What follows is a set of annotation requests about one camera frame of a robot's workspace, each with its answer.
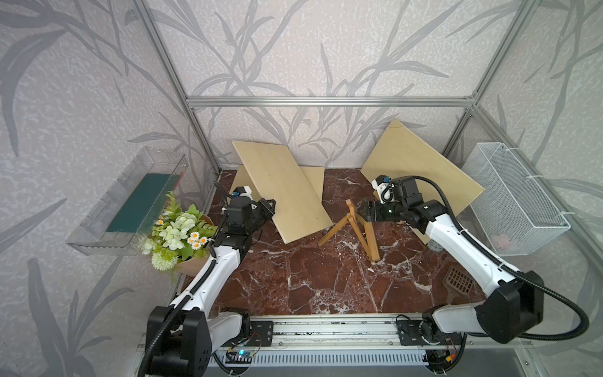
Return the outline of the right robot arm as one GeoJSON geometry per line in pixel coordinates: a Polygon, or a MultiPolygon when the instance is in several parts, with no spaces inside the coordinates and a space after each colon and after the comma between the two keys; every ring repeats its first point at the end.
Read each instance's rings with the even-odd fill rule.
{"type": "Polygon", "coordinates": [[[435,307],[422,315],[422,337],[429,343],[447,334],[489,337],[501,344],[521,338],[560,342],[584,334],[590,319],[572,300],[545,286],[540,275],[522,272],[505,262],[464,228],[454,215],[443,190],[439,199],[426,201],[417,183],[432,187],[428,178],[380,175],[372,181],[377,201],[368,201],[360,210],[368,222],[405,222],[428,236],[449,253],[484,292],[486,299],[466,305],[435,307]],[[578,317],[575,328],[557,334],[532,334],[530,329],[543,322],[544,298],[549,296],[570,308],[578,317]]]}

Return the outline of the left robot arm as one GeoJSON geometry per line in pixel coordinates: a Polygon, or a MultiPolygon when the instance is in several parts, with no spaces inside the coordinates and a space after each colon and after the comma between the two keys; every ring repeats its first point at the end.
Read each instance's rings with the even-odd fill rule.
{"type": "Polygon", "coordinates": [[[253,243],[253,235],[272,220],[274,199],[233,196],[216,234],[207,245],[209,259],[191,284],[169,306],[149,315],[139,376],[201,376],[218,348],[251,337],[251,321],[240,312],[209,312],[253,243]]]}

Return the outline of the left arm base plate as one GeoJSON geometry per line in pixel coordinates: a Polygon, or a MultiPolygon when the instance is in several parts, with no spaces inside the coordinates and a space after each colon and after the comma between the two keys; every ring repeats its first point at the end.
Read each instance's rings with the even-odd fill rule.
{"type": "Polygon", "coordinates": [[[242,332],[229,339],[224,347],[271,347],[274,335],[274,322],[271,320],[252,320],[244,325],[242,332]]]}

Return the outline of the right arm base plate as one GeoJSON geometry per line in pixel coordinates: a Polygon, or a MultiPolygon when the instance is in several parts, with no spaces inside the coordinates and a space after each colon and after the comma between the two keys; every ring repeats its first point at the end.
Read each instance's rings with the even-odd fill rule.
{"type": "Polygon", "coordinates": [[[461,333],[428,335],[427,326],[421,320],[409,320],[405,317],[395,321],[397,335],[402,346],[417,347],[460,347],[463,345],[461,333]]]}

